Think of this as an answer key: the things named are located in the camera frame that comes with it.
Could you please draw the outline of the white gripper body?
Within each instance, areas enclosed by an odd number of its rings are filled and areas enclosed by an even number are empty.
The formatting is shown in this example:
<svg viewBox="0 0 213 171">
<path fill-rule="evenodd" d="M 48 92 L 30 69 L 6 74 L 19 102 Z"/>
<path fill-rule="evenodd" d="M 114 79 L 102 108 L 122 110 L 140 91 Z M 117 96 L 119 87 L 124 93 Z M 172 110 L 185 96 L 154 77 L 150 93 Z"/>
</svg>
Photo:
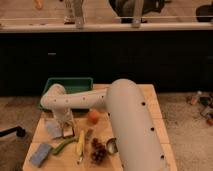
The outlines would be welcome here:
<svg viewBox="0 0 213 171">
<path fill-rule="evenodd" d="M 55 109 L 53 111 L 54 118 L 61 125 L 72 125 L 74 122 L 74 117 L 71 109 Z"/>
</svg>

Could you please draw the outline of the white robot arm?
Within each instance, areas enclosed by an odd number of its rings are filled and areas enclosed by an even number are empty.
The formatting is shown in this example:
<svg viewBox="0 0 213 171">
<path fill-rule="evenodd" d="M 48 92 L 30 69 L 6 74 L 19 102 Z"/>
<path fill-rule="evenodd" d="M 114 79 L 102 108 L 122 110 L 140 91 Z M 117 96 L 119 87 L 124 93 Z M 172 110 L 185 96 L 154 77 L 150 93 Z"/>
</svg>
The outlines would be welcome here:
<svg viewBox="0 0 213 171">
<path fill-rule="evenodd" d="M 118 79 L 107 88 L 80 93 L 63 93 L 53 84 L 40 104 L 55 116 L 68 109 L 104 107 L 109 114 L 123 171 L 170 171 L 156 128 L 139 86 L 128 79 Z"/>
</svg>

